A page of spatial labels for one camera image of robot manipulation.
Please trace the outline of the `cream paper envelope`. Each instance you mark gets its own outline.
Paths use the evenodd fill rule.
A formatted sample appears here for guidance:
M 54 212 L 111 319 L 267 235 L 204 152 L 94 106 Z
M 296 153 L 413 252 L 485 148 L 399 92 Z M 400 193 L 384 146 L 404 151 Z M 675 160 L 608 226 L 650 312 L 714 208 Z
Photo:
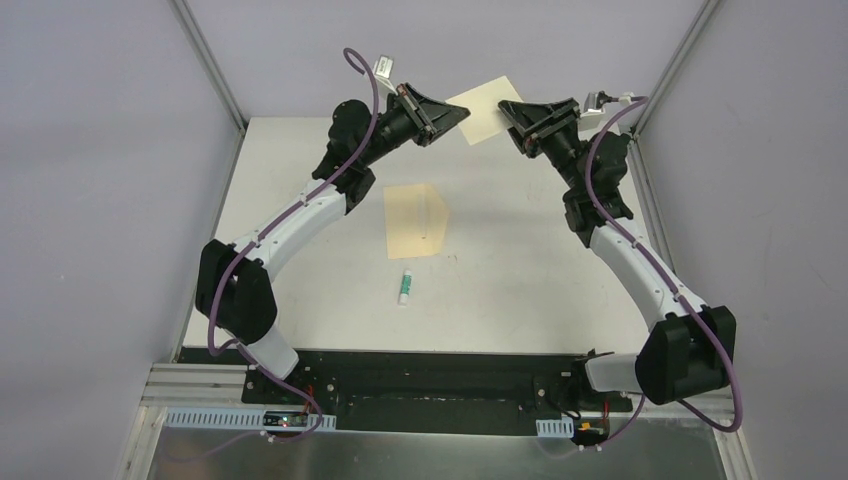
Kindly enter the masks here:
M 442 252 L 450 210 L 434 185 L 384 187 L 383 205 L 390 260 L 435 256 Z

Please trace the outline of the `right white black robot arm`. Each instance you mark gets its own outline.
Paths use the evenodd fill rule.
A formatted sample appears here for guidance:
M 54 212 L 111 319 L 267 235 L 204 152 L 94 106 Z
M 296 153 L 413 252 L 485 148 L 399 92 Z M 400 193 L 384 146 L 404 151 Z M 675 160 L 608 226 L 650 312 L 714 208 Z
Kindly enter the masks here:
M 657 405 L 729 388 L 740 392 L 733 368 L 736 319 L 725 306 L 701 299 L 651 247 L 619 185 L 628 172 L 632 138 L 613 132 L 646 103 L 633 97 L 590 139 L 580 136 L 578 103 L 502 100 L 500 112 L 521 154 L 545 156 L 568 186 L 563 196 L 569 229 L 600 258 L 635 302 L 649 332 L 635 354 L 582 360 L 567 384 L 569 400 L 595 408 L 610 391 L 642 394 Z

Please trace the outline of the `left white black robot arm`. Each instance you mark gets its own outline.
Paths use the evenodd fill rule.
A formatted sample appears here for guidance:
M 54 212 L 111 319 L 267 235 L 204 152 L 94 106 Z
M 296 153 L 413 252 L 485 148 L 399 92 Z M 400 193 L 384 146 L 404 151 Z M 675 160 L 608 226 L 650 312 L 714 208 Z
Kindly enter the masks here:
M 195 308 L 270 373 L 266 389 L 279 403 L 297 402 L 305 378 L 294 370 L 298 354 L 276 325 L 273 280 L 319 232 L 364 200 L 376 180 L 373 163 L 409 141 L 426 147 L 470 115 L 408 83 L 388 95 L 383 112 L 360 100 L 342 102 L 331 116 L 326 152 L 297 198 L 236 240 L 212 239 L 203 247 Z

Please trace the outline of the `green white glue stick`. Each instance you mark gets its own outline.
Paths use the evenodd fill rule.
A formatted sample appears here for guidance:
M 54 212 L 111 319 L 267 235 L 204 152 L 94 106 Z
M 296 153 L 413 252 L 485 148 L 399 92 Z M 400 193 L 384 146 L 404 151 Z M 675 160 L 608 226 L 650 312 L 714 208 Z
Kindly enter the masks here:
M 413 281 L 412 271 L 410 269 L 405 269 L 403 271 L 403 274 L 402 274 L 402 277 L 401 277 L 401 282 L 400 282 L 399 291 L 398 291 L 398 297 L 397 297 L 397 305 L 398 306 L 405 307 L 405 306 L 408 305 L 412 281 Z

